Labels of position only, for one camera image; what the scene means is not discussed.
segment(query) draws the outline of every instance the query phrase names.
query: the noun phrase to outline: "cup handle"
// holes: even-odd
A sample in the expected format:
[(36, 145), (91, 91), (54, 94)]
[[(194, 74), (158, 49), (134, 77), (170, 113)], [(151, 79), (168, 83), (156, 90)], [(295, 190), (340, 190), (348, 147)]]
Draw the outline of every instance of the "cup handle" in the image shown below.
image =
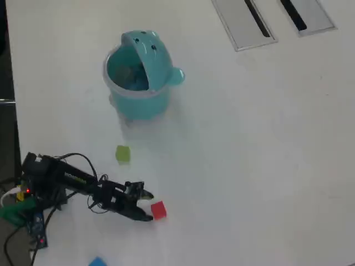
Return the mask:
[(185, 73), (180, 68), (173, 68), (168, 83), (170, 85), (179, 85), (185, 80)]

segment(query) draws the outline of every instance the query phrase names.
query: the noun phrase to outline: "robotic arm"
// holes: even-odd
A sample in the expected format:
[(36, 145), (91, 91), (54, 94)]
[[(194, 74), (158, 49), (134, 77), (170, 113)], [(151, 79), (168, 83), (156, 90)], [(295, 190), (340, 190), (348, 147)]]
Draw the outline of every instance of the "robotic arm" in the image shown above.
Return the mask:
[(144, 182), (125, 182), (124, 185), (89, 175), (72, 165), (47, 155), (28, 153), (23, 165), (23, 176), (30, 194), (42, 209), (66, 203), (65, 189), (92, 196), (102, 209), (117, 212), (136, 221), (151, 221), (153, 217), (137, 207), (138, 200), (154, 196), (144, 190)]

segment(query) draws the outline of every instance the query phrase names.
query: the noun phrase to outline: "white tabletop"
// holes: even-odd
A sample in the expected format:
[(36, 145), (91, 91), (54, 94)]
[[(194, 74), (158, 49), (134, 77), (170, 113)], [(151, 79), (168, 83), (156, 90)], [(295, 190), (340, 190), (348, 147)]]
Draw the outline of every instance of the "white tabletop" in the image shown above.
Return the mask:
[[(236, 53), (209, 0), (8, 0), (22, 157), (81, 152), (168, 212), (133, 222), (77, 195), (35, 264), (355, 262), (355, 1), (322, 3), (338, 30), (299, 38), (277, 1), (257, 1), (279, 42)], [(157, 31), (186, 80), (161, 119), (126, 127), (102, 65), (133, 29)]]

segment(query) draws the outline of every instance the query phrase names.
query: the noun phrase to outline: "small cube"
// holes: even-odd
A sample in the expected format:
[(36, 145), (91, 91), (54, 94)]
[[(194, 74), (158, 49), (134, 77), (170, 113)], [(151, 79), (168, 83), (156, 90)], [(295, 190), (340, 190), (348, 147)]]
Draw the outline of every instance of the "small cube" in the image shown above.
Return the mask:
[(118, 145), (116, 149), (116, 159), (119, 162), (129, 162), (131, 160), (130, 148)]
[(99, 258), (96, 257), (90, 264), (89, 266), (107, 266), (106, 263), (104, 263), (104, 261)]
[(162, 201), (152, 204), (150, 208), (155, 220), (166, 217), (166, 209)]

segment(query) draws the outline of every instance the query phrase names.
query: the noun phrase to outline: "teal cup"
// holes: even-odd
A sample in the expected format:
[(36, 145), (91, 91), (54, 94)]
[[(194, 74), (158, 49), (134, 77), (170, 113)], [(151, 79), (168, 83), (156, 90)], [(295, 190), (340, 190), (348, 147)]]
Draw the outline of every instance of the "teal cup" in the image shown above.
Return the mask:
[(185, 79), (157, 33), (148, 30), (124, 33), (121, 45), (107, 56), (103, 75), (112, 105), (128, 120), (162, 114), (169, 105), (170, 87)]

